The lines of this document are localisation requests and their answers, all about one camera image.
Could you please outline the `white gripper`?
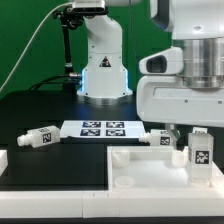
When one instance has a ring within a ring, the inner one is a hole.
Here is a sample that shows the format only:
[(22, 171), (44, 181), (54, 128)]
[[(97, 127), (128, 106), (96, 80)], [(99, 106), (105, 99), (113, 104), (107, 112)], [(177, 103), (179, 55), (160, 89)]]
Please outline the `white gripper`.
[(190, 89), (177, 76), (143, 76), (136, 103), (141, 120), (166, 123), (174, 149), (181, 137), (175, 124), (224, 127), (224, 88)]

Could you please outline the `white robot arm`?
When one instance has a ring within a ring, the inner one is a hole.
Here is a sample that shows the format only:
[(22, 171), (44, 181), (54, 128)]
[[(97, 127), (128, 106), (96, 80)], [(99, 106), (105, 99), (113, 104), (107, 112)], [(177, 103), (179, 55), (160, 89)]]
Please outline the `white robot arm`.
[(224, 0), (149, 0), (150, 18), (172, 46), (139, 62), (137, 114), (163, 123), (224, 127)]

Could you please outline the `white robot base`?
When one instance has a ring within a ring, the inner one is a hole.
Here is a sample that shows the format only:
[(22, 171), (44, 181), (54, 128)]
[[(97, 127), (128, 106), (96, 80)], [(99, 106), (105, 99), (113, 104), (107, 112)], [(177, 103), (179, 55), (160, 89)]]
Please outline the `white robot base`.
[(120, 24), (108, 16), (85, 18), (88, 38), (88, 62), (82, 70), (80, 100), (95, 105), (116, 105), (128, 101), (128, 71), (122, 61)]

